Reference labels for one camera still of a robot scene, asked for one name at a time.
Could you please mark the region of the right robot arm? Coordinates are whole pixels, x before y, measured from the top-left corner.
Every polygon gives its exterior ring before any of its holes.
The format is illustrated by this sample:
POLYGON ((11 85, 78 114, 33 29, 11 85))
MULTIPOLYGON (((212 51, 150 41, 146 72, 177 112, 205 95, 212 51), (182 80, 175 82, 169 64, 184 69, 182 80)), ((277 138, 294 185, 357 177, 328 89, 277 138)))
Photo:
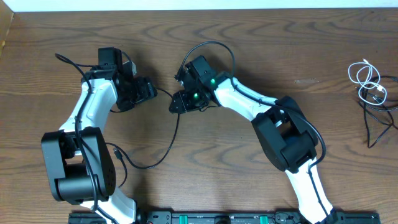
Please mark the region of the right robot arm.
POLYGON ((301 215, 310 223, 330 221, 333 206, 317 171, 324 155, 316 147, 325 150, 325 142, 295 100, 264 96, 240 83, 233 72, 217 72, 202 55, 184 60, 175 79, 183 89, 173 95, 171 113, 204 111, 214 102, 249 120, 268 160, 289 178, 301 215))

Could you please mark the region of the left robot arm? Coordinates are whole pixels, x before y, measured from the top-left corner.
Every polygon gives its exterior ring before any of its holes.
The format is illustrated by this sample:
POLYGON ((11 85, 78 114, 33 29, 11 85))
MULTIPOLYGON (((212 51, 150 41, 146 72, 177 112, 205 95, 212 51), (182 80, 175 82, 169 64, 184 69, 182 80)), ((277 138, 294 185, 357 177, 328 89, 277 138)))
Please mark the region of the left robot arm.
POLYGON ((98 63, 83 72, 81 95, 59 130, 41 139, 50 191, 57 201, 81 205, 106 223, 136 223, 136 202, 116 185, 116 171, 103 137, 113 106, 121 112, 157 96, 151 80, 136 76, 122 50, 98 50, 98 63))

